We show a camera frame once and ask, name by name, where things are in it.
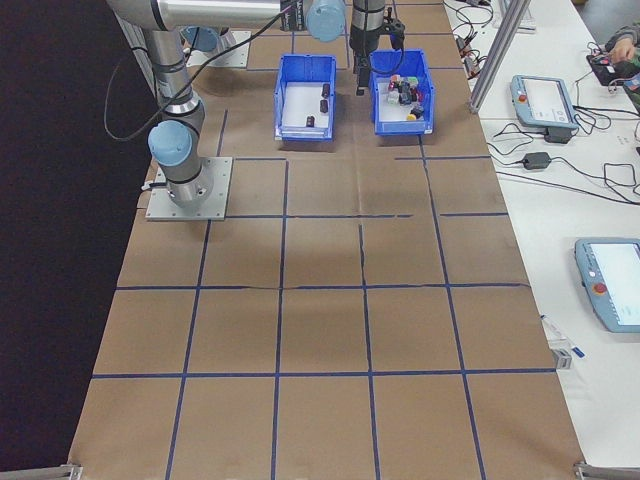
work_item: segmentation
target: black curtain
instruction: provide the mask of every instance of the black curtain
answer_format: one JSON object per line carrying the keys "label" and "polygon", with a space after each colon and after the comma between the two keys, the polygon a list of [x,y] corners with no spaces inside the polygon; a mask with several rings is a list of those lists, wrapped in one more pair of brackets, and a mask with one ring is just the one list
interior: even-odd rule
{"label": "black curtain", "polygon": [[[128,44],[102,0],[0,5],[0,471],[66,462],[149,163],[105,134]],[[113,130],[154,111],[135,59]]]}

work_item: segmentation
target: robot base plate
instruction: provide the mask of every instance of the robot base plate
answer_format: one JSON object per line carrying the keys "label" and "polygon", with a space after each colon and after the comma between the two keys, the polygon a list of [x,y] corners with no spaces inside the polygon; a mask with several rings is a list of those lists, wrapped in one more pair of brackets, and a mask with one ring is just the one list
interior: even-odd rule
{"label": "robot base plate", "polygon": [[[156,187],[151,191],[147,220],[156,221],[190,221],[190,220],[224,220],[229,197],[229,184],[233,158],[205,157],[203,171],[213,178],[213,187],[209,196],[197,205],[181,207],[171,200],[166,187]],[[166,178],[161,169],[155,183],[165,183]]]}

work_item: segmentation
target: metal frame post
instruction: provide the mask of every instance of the metal frame post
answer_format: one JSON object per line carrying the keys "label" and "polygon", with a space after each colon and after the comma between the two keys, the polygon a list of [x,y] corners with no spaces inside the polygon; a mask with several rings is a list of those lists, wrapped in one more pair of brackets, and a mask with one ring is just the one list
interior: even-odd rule
{"label": "metal frame post", "polygon": [[493,40],[493,44],[487,54],[487,61],[478,75],[478,81],[476,82],[473,92],[471,93],[471,99],[469,100],[469,110],[471,113],[478,113],[482,102],[484,102],[493,80],[498,73],[502,59],[511,45],[513,36],[518,31],[520,21],[527,11],[530,0],[511,0],[509,8],[504,14],[496,38]]}
{"label": "metal frame post", "polygon": [[82,467],[71,464],[52,468],[0,472],[0,480],[80,480],[81,477]]}
{"label": "metal frame post", "polygon": [[579,480],[597,478],[599,480],[640,480],[640,468],[599,468],[586,463],[573,466]]}

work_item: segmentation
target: gray floor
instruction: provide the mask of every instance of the gray floor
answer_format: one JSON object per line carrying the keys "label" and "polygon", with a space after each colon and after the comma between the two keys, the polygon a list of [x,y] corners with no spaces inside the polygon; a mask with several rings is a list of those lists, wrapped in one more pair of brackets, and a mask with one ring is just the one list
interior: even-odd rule
{"label": "gray floor", "polygon": [[598,43],[605,43],[620,27],[640,21],[638,0],[587,0],[576,9]]}

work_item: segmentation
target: person's hand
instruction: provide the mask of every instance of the person's hand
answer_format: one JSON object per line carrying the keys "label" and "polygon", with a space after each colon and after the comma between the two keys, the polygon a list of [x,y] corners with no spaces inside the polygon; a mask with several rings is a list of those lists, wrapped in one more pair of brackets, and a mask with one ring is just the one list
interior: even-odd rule
{"label": "person's hand", "polygon": [[628,37],[621,38],[616,42],[616,45],[613,47],[611,52],[609,52],[611,56],[611,63],[628,62],[633,58],[635,52],[636,47],[631,39]]}

